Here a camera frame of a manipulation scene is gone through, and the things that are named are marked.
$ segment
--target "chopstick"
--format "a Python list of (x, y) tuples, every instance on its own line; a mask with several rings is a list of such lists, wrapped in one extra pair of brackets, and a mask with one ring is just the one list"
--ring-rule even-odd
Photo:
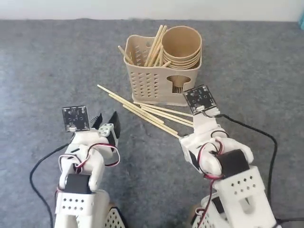
[(145, 107), (145, 106), (142, 106), (142, 109), (147, 111), (147, 112), (153, 113), (155, 115), (162, 116), (162, 117), (164, 117), (168, 120), (172, 120), (172, 121), (175, 121), (177, 123), (180, 123), (180, 124), (183, 124), (183, 125), (186, 125), (186, 126), (189, 126), (189, 127), (193, 127), (193, 122), (191, 122), (189, 120), (186, 120), (186, 119), (183, 119), (183, 118), (180, 118), (178, 116), (167, 114), (167, 113), (164, 113), (164, 112), (159, 111), (157, 109), (152, 109), (152, 108)]
[(99, 88), (101, 88), (102, 90), (106, 91), (107, 93), (109, 93), (109, 95), (111, 95), (112, 98), (114, 98), (115, 100), (119, 101), (120, 103), (122, 104), (125, 104), (127, 106), (130, 106), (132, 107), (133, 109), (135, 109), (136, 111), (142, 113), (143, 115), (145, 115), (147, 118), (150, 118), (150, 119), (153, 119), (155, 122), (157, 123), (164, 123), (164, 121), (162, 121), (161, 119), (157, 118), (156, 116), (154, 115), (151, 115), (150, 113), (140, 109), (139, 107), (137, 107), (136, 105), (132, 104), (131, 102), (123, 99), (121, 96), (113, 93), (112, 91), (108, 90), (107, 88), (104, 88), (103, 86), (101, 85), (97, 85)]
[(162, 107), (154, 106), (154, 105), (151, 105), (151, 104), (145, 104), (145, 103), (140, 103), (140, 102), (136, 102), (136, 101), (134, 101), (133, 103), (137, 104), (137, 105), (140, 105), (140, 106), (147, 106), (147, 107), (150, 107), (150, 108), (159, 109), (159, 110), (166, 111), (166, 112), (169, 112), (169, 113), (175, 113), (175, 114), (189, 116), (189, 117), (193, 118), (193, 115), (188, 114), (188, 113), (183, 113), (183, 112), (175, 111), (175, 110), (172, 110), (172, 109), (162, 108)]
[(167, 26), (165, 25), (163, 28), (162, 28), (162, 31), (161, 31), (161, 34), (157, 40), (157, 43), (154, 47), (154, 50), (153, 50), (153, 53), (152, 53), (152, 57), (151, 59), (149, 60), (149, 63), (148, 63), (148, 67), (151, 67), (153, 65), (153, 62), (157, 56), (157, 54), (159, 53), (160, 49), (161, 49), (161, 41), (162, 41), (162, 36), (165, 34), (165, 32), (167, 31)]
[(160, 66), (162, 65), (162, 59), (163, 59), (163, 45), (161, 45), (161, 50), (160, 50)]
[(170, 65), (170, 63), (171, 63), (171, 61), (166, 62), (164, 65), (162, 65), (162, 67), (167, 67)]
[(161, 32), (162, 32), (162, 28), (163, 28), (163, 25), (160, 25), (160, 27), (158, 28), (158, 31), (157, 31), (156, 36), (155, 36), (155, 38), (154, 38), (154, 41), (153, 41), (153, 43), (152, 43), (152, 45), (151, 45), (151, 48), (150, 48), (148, 57), (147, 57), (147, 59), (146, 59), (146, 62), (144, 63), (144, 67), (147, 67), (147, 66), (148, 66), (148, 63), (149, 63), (150, 58), (151, 58), (151, 55), (152, 55), (152, 53), (153, 53), (153, 51), (154, 51), (154, 47), (155, 47), (155, 45), (156, 45), (156, 43), (157, 43), (157, 40), (158, 40), (158, 38), (159, 38), (159, 36), (160, 36), (160, 34), (161, 34)]
[(181, 138), (180, 136), (177, 135), (177, 133), (175, 133), (176, 131), (174, 131), (173, 129), (167, 127), (166, 125), (164, 124), (158, 124), (148, 118), (146, 118), (145, 116), (141, 115), (140, 113), (138, 113), (137, 111), (135, 111), (134, 109), (132, 109), (131, 107), (129, 106), (126, 106), (126, 105), (123, 105), (124, 108), (126, 108), (127, 110), (129, 110), (130, 112), (134, 113), (135, 115), (139, 116), (140, 118), (144, 119), (145, 121), (148, 121), (149, 123), (153, 124), (154, 126), (162, 129), (163, 131), (173, 135), (174, 137), (176, 138)]
[(134, 62), (131, 60), (131, 58), (127, 55), (127, 53), (125, 53), (125, 51), (122, 49), (121, 46), (118, 46), (118, 49), (120, 50), (120, 52), (123, 54), (123, 56), (125, 57), (125, 59), (132, 65), (134, 65)]
[(114, 100), (122, 103), (123, 105), (125, 106), (128, 106), (134, 110), (136, 110), (137, 112), (139, 112), (140, 114), (142, 114), (143, 116), (147, 117), (148, 119), (151, 119), (153, 120), (154, 122), (156, 123), (159, 123), (159, 124), (164, 124), (164, 121), (162, 121), (161, 119), (157, 118), (156, 116), (148, 113), (147, 111), (143, 110), (143, 109), (140, 109), (139, 107), (135, 106), (135, 105), (130, 105), (126, 102), (124, 102), (122, 99), (118, 98), (117, 96), (113, 96), (112, 94), (109, 94), (109, 97), (113, 98)]

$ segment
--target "cable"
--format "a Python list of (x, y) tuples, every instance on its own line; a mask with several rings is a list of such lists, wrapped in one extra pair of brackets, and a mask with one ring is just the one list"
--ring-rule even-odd
[(268, 138), (270, 138), (274, 142), (275, 147), (274, 147), (274, 152), (272, 154), (272, 158), (271, 158), (270, 165), (269, 165), (268, 183), (267, 183), (267, 198), (268, 198), (270, 207), (272, 207), (272, 201), (271, 201), (271, 183), (272, 183), (272, 174), (273, 174), (273, 169), (274, 169), (275, 160), (276, 160), (276, 154), (277, 154), (277, 141), (276, 141), (276, 139), (272, 135), (270, 135), (270, 134), (268, 134), (268, 133), (266, 133), (266, 132), (264, 132), (262, 130), (259, 130), (259, 129), (257, 129), (255, 127), (252, 127), (252, 126), (249, 126), (249, 125), (247, 125), (245, 123), (242, 123), (242, 122), (240, 122), (238, 120), (232, 119), (231, 117), (229, 117), (226, 114), (219, 114), (219, 115), (216, 115), (214, 117), (216, 117), (216, 118), (224, 117), (224, 118), (228, 119), (231, 122), (234, 122), (234, 123), (239, 124), (239, 125), (241, 125), (243, 127), (246, 127), (246, 128), (249, 128), (249, 129), (251, 129), (251, 130), (253, 130), (255, 132), (258, 132), (258, 133), (260, 133), (262, 135), (265, 135), (265, 136), (267, 136)]
[(200, 211), (203, 211), (203, 214), (201, 215), (201, 217), (200, 217), (200, 220), (199, 220), (199, 222), (198, 222), (198, 228), (201, 226), (201, 224), (202, 224), (202, 222), (203, 222), (203, 220), (204, 220), (204, 218), (205, 218), (205, 216), (206, 216), (206, 214), (207, 214), (207, 211), (208, 211), (208, 208), (209, 208), (209, 205), (210, 205), (210, 203), (211, 203), (211, 198), (212, 198), (212, 186), (213, 186), (213, 183), (216, 181), (216, 180), (219, 180), (219, 179), (221, 179), (222, 177), (218, 177), (218, 178), (211, 178), (212, 179), (212, 181), (210, 182), (210, 194), (209, 194), (209, 199), (208, 199), (208, 202), (207, 202), (207, 205), (206, 205), (206, 207), (205, 208), (196, 208), (195, 209), (195, 213), (198, 211), (198, 210), (200, 210)]
[(277, 228), (279, 225), (282, 225), (283, 223), (287, 223), (287, 222), (301, 222), (304, 221), (304, 217), (302, 218), (285, 218), (285, 219), (280, 219), (277, 218), (276, 219), (276, 224), (272, 227), (272, 228)]
[(67, 157), (67, 159), (76, 159), (78, 163), (74, 162), (73, 164), (79, 165), (79, 164), (82, 163), (77, 155), (75, 155), (75, 154), (69, 154), (69, 153), (64, 153), (64, 154), (62, 154), (62, 155), (60, 155), (58, 157), (58, 164), (59, 164), (59, 169), (60, 169), (61, 172), (62, 172), (62, 165), (61, 165), (62, 161), (61, 160), (64, 157)]
[(229, 135), (227, 132), (222, 131), (222, 130), (215, 130), (215, 131), (211, 132), (211, 134), (210, 134), (210, 137), (211, 137), (211, 138), (213, 138), (213, 134), (214, 134), (215, 132), (222, 132), (222, 133), (225, 133), (226, 136), (227, 136), (227, 138), (230, 138), (230, 135)]
[(38, 166), (45, 160), (47, 159), (48, 157), (50, 157), (51, 155), (53, 155), (54, 153), (57, 153), (59, 151), (61, 151), (62, 149), (66, 148), (68, 145), (70, 144), (67, 143), (65, 145), (62, 145), (60, 147), (58, 147), (57, 149), (55, 149), (53, 152), (47, 154), (46, 156), (44, 156), (43, 158), (41, 158), (37, 163), (36, 165), (33, 167), (33, 169), (31, 170), (31, 172), (29, 173), (29, 182), (30, 182), (30, 185), (32, 187), (32, 189), (34, 190), (34, 192), (38, 195), (38, 197), (42, 200), (43, 204), (46, 206), (47, 208), (47, 212), (48, 212), (48, 215), (49, 215), (49, 219), (50, 219), (50, 227), (53, 228), (54, 227), (54, 221), (53, 221), (53, 214), (52, 214), (52, 211), (51, 211), (51, 208), (48, 204), (48, 202), (44, 199), (44, 197), (41, 195), (41, 193), (38, 191), (38, 189), (36, 188), (36, 186), (34, 185), (34, 182), (33, 182), (33, 175), (34, 175), (34, 172), (35, 170), (38, 168)]
[(114, 149), (114, 150), (116, 151), (116, 153), (117, 153), (117, 155), (118, 155), (118, 160), (117, 160), (116, 162), (114, 162), (114, 163), (111, 163), (111, 164), (105, 164), (106, 167), (114, 167), (114, 166), (116, 166), (116, 165), (118, 165), (118, 164), (120, 163), (120, 154), (119, 154), (118, 148), (117, 148), (116, 146), (112, 146), (111, 144), (108, 144), (108, 143), (101, 143), (101, 142), (100, 142), (100, 143), (95, 143), (95, 144), (93, 144), (93, 145), (91, 145), (91, 146), (89, 147), (89, 149), (87, 150), (86, 159), (85, 159), (80, 165), (78, 165), (77, 168), (82, 168), (82, 167), (85, 165), (86, 161), (88, 160), (90, 150), (91, 150), (93, 147), (95, 147), (95, 146), (108, 147), (108, 148), (112, 148), (112, 149)]
[[(269, 205), (270, 207), (272, 207), (272, 200), (271, 200), (271, 184), (272, 184), (272, 174), (273, 174), (273, 169), (274, 169), (274, 165), (275, 165), (275, 160), (276, 160), (276, 154), (277, 154), (277, 148), (278, 148), (278, 144), (277, 144), (277, 141), (275, 139), (275, 137), (273, 137), (272, 135), (262, 131), (262, 130), (259, 130), (255, 127), (252, 127), (252, 126), (249, 126), (245, 123), (242, 123), (238, 120), (235, 120), (235, 119), (232, 119), (231, 117), (229, 117), (228, 115), (226, 114), (219, 114), (219, 115), (216, 115), (216, 116), (210, 116), (210, 115), (207, 115), (204, 111), (202, 112), (204, 114), (204, 116), (207, 116), (209, 118), (221, 118), (221, 117), (224, 117), (226, 119), (228, 119), (229, 121), (231, 122), (234, 122), (236, 124), (239, 124), (243, 127), (246, 127), (248, 129), (251, 129), (253, 131), (256, 131), (262, 135), (265, 135), (267, 136), (268, 138), (270, 138), (273, 142), (274, 142), (274, 151), (273, 151), (273, 154), (272, 154), (272, 158), (271, 158), (271, 161), (270, 161), (270, 165), (269, 165), (269, 172), (268, 172), (268, 183), (267, 183), (267, 198), (268, 198), (268, 201), (269, 201)], [(279, 218), (276, 218), (276, 221), (277, 221), (277, 224), (275, 224), (272, 228), (276, 228), (277, 226), (283, 224), (283, 223), (287, 223), (287, 222), (295, 222), (295, 221), (304, 221), (304, 217), (299, 217), (299, 218), (285, 218), (285, 219), (279, 219)]]

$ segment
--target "utensil holder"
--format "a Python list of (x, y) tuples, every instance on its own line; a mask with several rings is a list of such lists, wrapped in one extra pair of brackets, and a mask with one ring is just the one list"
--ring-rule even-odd
[(135, 65), (126, 64), (132, 88), (134, 101), (166, 105), (187, 106), (182, 92), (194, 87), (202, 56), (199, 62), (187, 70), (178, 70), (167, 67), (143, 67), (154, 37), (131, 35), (127, 39), (125, 52)]

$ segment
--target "black wire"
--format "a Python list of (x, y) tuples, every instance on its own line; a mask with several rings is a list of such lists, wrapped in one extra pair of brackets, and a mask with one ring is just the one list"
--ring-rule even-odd
[(55, 149), (53, 152), (47, 154), (46, 156), (44, 156), (43, 158), (41, 158), (36, 165), (33, 167), (33, 169), (31, 170), (31, 172), (29, 173), (29, 182), (30, 185), (32, 187), (32, 189), (34, 190), (34, 192), (38, 195), (38, 197), (42, 200), (43, 204), (46, 206), (47, 208), (47, 212), (49, 215), (49, 219), (50, 219), (50, 227), (53, 228), (54, 227), (54, 221), (53, 221), (53, 213), (51, 211), (51, 208), (48, 204), (48, 202), (44, 199), (44, 197), (41, 195), (41, 193), (38, 191), (38, 189), (35, 187), (34, 182), (33, 182), (33, 174), (35, 172), (35, 170), (38, 168), (38, 166), (48, 157), (50, 157), (51, 155), (53, 155), (56, 152), (61, 151), (62, 149), (64, 149), (65, 147), (67, 147), (70, 143), (67, 143), (65, 145), (62, 145), (60, 147), (58, 147), (57, 149)]
[(277, 228), (279, 225), (282, 225), (283, 223), (287, 223), (287, 222), (300, 222), (300, 221), (304, 221), (304, 217), (303, 218), (285, 218), (285, 219), (276, 219), (276, 224), (272, 227), (272, 228)]
[(222, 131), (222, 130), (215, 130), (215, 131), (211, 132), (211, 134), (210, 134), (210, 137), (211, 137), (211, 138), (213, 137), (213, 134), (214, 134), (215, 132), (222, 132), (222, 133), (225, 133), (226, 136), (227, 136), (228, 138), (230, 138), (230, 135), (229, 135), (227, 132)]
[(268, 138), (270, 138), (274, 142), (275, 147), (274, 147), (274, 152), (272, 154), (272, 158), (271, 158), (270, 165), (269, 165), (268, 183), (267, 183), (267, 198), (268, 198), (270, 207), (272, 207), (272, 203), (271, 203), (271, 183), (272, 183), (272, 174), (273, 174), (273, 169), (274, 169), (274, 164), (275, 164), (276, 154), (277, 154), (277, 141), (276, 141), (276, 139), (272, 135), (270, 135), (270, 134), (268, 134), (268, 133), (266, 133), (266, 132), (264, 132), (262, 130), (259, 130), (259, 129), (257, 129), (255, 127), (252, 127), (252, 126), (249, 126), (249, 125), (247, 125), (245, 123), (242, 123), (242, 122), (240, 122), (238, 120), (232, 119), (231, 117), (227, 116), (226, 114), (219, 114), (219, 115), (216, 115), (214, 117), (216, 117), (216, 118), (224, 117), (224, 118), (228, 119), (231, 122), (234, 122), (234, 123), (239, 124), (239, 125), (241, 125), (243, 127), (246, 127), (246, 128), (249, 128), (249, 129), (251, 129), (251, 130), (253, 130), (255, 132), (258, 132), (258, 133), (260, 133), (262, 135), (265, 135), (265, 136), (267, 136)]
[[(273, 169), (274, 169), (276, 154), (277, 154), (277, 147), (278, 147), (276, 139), (272, 135), (270, 135), (270, 134), (268, 134), (268, 133), (266, 133), (262, 130), (259, 130), (255, 127), (252, 127), (252, 126), (249, 126), (245, 123), (242, 123), (238, 120), (232, 119), (231, 117), (229, 117), (226, 114), (219, 114), (219, 115), (216, 115), (216, 116), (210, 116), (210, 115), (207, 115), (204, 111), (202, 113), (204, 114), (204, 116), (209, 117), (209, 118), (224, 117), (231, 122), (234, 122), (234, 123), (239, 124), (243, 127), (246, 127), (246, 128), (251, 129), (253, 131), (256, 131), (256, 132), (258, 132), (262, 135), (265, 135), (274, 142), (275, 147), (274, 147), (274, 152), (272, 154), (272, 158), (271, 158), (270, 165), (269, 165), (268, 183), (267, 183), (267, 198), (268, 198), (270, 207), (272, 207), (272, 203), (271, 203), (271, 183), (272, 183), (272, 174), (273, 174)], [(302, 218), (289, 218), (289, 219), (288, 218), (285, 218), (285, 219), (276, 218), (276, 224), (272, 228), (276, 228), (277, 226), (279, 226), (283, 223), (286, 223), (286, 222), (295, 222), (295, 221), (304, 221), (304, 217), (302, 217)]]

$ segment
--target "white plastic bracket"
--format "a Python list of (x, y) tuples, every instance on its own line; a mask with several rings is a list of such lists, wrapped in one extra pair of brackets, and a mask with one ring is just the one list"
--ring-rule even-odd
[(59, 192), (56, 214), (89, 216), (93, 214), (95, 194)]
[(276, 224), (256, 166), (215, 182), (214, 188), (232, 228), (270, 228)]

